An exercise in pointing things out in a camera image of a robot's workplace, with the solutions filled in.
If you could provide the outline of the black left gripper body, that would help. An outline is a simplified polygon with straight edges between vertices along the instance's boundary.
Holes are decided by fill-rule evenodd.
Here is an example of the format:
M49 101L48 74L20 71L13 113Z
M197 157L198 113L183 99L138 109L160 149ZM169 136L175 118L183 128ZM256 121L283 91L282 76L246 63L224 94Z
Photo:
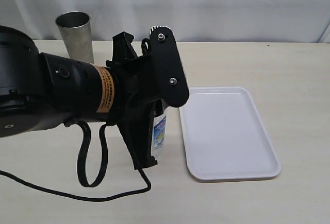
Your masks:
M159 93L154 81L151 59L141 56L132 59L113 58L106 61L114 81L113 102L107 114L108 126L128 122L147 122L161 114Z

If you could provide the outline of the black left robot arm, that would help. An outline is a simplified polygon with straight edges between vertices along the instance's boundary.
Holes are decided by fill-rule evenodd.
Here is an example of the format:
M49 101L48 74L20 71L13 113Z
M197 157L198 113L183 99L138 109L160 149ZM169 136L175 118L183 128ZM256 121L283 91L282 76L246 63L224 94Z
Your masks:
M160 113L149 55L116 53L105 66L41 53L14 28L1 27L1 137L101 122L117 126L133 164L148 168Z

